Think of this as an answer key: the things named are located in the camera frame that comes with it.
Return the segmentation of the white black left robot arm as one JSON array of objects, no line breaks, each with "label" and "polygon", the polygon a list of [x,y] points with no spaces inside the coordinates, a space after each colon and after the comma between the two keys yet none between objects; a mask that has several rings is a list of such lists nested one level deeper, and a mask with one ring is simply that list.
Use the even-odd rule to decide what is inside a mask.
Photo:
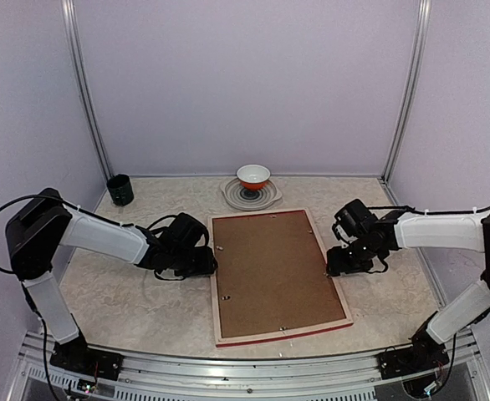
[{"label": "white black left robot arm", "polygon": [[11,271],[53,337],[55,352],[79,372],[94,364],[94,352],[53,273],[60,249],[99,254],[151,271],[161,281],[208,277],[217,270],[207,227],[185,212],[170,214],[168,225],[121,223],[67,202],[54,188],[11,203],[22,204],[5,226]]}]

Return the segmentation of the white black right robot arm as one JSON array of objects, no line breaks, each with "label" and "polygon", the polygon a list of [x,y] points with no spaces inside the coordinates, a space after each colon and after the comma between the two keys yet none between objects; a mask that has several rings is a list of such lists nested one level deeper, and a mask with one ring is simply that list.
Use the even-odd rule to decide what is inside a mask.
[{"label": "white black right robot arm", "polygon": [[334,216],[332,231],[338,246],[327,252],[326,272],[331,277],[375,274],[378,261],[387,272],[387,257],[394,251],[424,249],[443,254],[446,261],[465,267],[473,254],[473,282],[443,309],[431,315],[411,337],[405,362],[421,371],[443,353],[445,344],[467,326],[490,313],[490,206],[468,211],[419,211],[410,206],[376,206],[355,199]]}]

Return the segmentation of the grey striped plate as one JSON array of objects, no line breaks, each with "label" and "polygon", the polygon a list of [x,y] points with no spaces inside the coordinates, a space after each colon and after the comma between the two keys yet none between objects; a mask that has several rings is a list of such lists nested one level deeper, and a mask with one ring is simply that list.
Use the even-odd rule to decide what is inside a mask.
[{"label": "grey striped plate", "polygon": [[233,178],[220,185],[225,201],[234,209],[240,211],[260,211],[269,208],[282,199],[282,192],[271,182],[260,190],[245,188],[238,178]]}]

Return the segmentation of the orange white bowl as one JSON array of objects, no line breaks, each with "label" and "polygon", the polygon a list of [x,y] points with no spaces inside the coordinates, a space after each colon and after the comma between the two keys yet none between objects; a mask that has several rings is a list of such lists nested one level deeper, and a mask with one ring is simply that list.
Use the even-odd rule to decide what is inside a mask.
[{"label": "orange white bowl", "polygon": [[237,170],[237,178],[248,190],[261,190],[271,177],[271,171],[262,165],[244,165]]}]

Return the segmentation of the dark green mug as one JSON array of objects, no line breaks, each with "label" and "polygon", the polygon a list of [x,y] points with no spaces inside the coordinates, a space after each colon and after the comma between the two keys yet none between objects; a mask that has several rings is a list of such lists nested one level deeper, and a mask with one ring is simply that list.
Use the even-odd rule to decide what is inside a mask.
[{"label": "dark green mug", "polygon": [[135,199],[128,175],[118,174],[110,177],[106,182],[106,187],[116,206],[127,206]]}]

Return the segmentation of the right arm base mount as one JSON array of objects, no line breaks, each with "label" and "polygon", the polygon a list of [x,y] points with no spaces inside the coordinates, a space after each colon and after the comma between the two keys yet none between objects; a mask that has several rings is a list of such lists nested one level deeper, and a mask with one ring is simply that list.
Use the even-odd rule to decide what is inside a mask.
[{"label": "right arm base mount", "polygon": [[376,360],[383,380],[425,372],[450,363],[448,353],[443,346],[430,352],[415,346],[400,349],[387,348],[376,355]]}]

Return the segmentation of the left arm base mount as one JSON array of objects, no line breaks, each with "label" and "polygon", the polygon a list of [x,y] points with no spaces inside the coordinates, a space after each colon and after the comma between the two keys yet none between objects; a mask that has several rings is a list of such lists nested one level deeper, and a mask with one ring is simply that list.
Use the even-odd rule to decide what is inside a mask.
[{"label": "left arm base mount", "polygon": [[65,343],[54,345],[50,364],[57,368],[96,379],[117,381],[124,356],[87,345]]}]

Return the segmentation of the right aluminium post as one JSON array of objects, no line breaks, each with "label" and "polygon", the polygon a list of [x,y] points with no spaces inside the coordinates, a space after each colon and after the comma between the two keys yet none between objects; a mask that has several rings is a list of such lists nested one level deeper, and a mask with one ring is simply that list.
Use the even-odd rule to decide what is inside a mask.
[{"label": "right aluminium post", "polygon": [[431,15],[431,0],[420,0],[418,3],[418,14],[416,20],[416,31],[414,35],[409,69],[406,78],[403,96],[401,98],[401,109],[398,115],[394,136],[390,144],[385,168],[381,176],[385,185],[389,185],[394,174],[396,163],[401,154],[401,146],[406,135],[406,128],[411,115],[411,108],[416,97],[421,64],[424,58],[426,37]]}]

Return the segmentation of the aluminium post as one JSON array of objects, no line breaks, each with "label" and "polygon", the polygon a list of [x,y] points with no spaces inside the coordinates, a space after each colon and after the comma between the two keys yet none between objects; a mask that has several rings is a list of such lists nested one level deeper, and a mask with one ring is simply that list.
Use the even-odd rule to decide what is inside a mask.
[{"label": "aluminium post", "polygon": [[94,111],[93,100],[89,90],[89,81],[86,76],[81,41],[77,25],[74,1],[61,1],[62,14],[66,38],[69,45],[70,57],[72,59],[75,81],[79,91],[79,98],[84,111],[84,117],[88,125],[89,135],[94,146],[97,161],[105,180],[109,180],[113,175],[109,156],[105,149],[103,137]]},{"label": "aluminium post", "polygon": [[418,14],[416,20],[416,31],[414,35],[409,69],[406,78],[403,96],[401,98],[401,109],[398,115],[394,136],[390,144],[385,168],[381,176],[385,185],[389,185],[394,174],[396,163],[401,154],[401,146],[406,135],[406,128],[411,115],[411,108],[416,97],[421,64],[424,58],[426,37],[431,15],[431,0],[420,0],[418,3]]}]

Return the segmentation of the left aluminium post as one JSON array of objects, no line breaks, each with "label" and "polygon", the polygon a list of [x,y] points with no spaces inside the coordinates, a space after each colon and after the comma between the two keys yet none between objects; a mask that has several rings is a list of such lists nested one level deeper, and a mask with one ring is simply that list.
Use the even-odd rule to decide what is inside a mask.
[{"label": "left aluminium post", "polygon": [[86,76],[81,41],[77,25],[74,1],[61,1],[62,14],[66,38],[69,45],[70,57],[72,59],[75,81],[79,91],[79,98],[84,111],[84,117],[88,125],[89,135],[94,146],[97,161],[105,180],[109,180],[113,175],[109,156],[105,149],[103,137],[94,111],[93,100],[89,90],[89,81]]}]

